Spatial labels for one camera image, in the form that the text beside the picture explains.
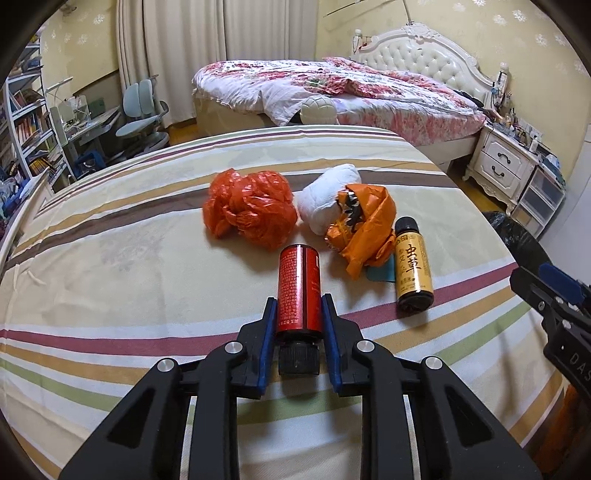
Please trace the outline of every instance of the double bed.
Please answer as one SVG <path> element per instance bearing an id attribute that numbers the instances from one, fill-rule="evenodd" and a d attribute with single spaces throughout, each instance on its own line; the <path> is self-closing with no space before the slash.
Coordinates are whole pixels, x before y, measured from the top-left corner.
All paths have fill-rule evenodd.
<path id="1" fill-rule="evenodd" d="M 220 62 L 193 83 L 202 135 L 291 124 L 302 103 L 321 94 L 338 123 L 394 131 L 443 171 L 473 153 L 485 122 L 458 92 L 487 108 L 493 86 L 474 57 L 420 23 L 372 37 L 351 60 Z"/>

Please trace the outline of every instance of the white ball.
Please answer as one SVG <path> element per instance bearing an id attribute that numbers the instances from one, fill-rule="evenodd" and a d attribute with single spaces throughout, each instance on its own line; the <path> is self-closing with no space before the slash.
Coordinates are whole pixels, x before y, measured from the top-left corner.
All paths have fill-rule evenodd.
<path id="1" fill-rule="evenodd" d="M 312 95 L 301 104 L 300 118 L 304 125 L 338 125 L 336 107 L 324 95 Z"/>

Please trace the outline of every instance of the bookshelf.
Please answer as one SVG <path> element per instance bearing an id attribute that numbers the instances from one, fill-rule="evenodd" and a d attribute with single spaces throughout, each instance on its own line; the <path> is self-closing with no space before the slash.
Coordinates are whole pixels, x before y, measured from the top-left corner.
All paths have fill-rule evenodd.
<path id="1" fill-rule="evenodd" d="M 40 42 L 26 46 L 17 65 L 23 66 L 39 52 Z M 57 139 L 48 114 L 42 66 L 22 72 L 13 70 L 2 87 L 0 110 L 0 163 L 4 170 L 16 161 L 25 177 L 37 176 L 50 165 L 49 183 L 54 183 L 65 171 L 75 178 Z M 40 88 L 34 89 L 38 80 Z"/>

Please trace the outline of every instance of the gold bottle label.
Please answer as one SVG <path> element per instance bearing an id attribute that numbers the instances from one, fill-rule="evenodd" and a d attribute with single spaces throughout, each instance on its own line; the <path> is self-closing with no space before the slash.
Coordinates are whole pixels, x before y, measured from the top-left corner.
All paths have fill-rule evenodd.
<path id="1" fill-rule="evenodd" d="M 398 298 L 411 291 L 433 293 L 431 268 L 420 233 L 403 233 L 396 239 L 396 292 Z"/>

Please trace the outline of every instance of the white tufted headboard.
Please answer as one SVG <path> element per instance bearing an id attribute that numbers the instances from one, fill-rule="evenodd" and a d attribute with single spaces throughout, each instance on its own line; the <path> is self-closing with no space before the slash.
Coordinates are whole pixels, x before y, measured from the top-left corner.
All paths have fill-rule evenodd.
<path id="1" fill-rule="evenodd" d="M 377 70 L 421 73 L 453 90 L 462 90 L 491 106 L 493 82 L 466 50 L 422 23 L 372 37 L 352 60 Z"/>

